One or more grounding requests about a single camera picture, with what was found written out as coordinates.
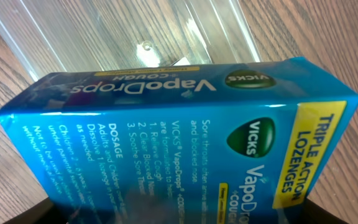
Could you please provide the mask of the blue box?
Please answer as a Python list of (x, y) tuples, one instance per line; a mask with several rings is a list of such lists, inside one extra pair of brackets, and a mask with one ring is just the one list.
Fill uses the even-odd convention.
[(296, 57), (51, 73), (0, 124), (46, 223), (296, 223), (357, 107)]

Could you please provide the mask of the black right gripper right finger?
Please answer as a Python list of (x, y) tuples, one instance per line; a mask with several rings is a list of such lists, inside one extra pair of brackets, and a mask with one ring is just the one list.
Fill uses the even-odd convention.
[(348, 224), (316, 203), (306, 199), (297, 224)]

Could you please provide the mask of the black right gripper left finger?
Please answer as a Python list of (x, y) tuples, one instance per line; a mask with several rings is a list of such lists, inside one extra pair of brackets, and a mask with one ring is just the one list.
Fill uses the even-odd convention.
[(68, 220), (60, 213), (49, 198), (34, 205), (4, 224), (67, 224)]

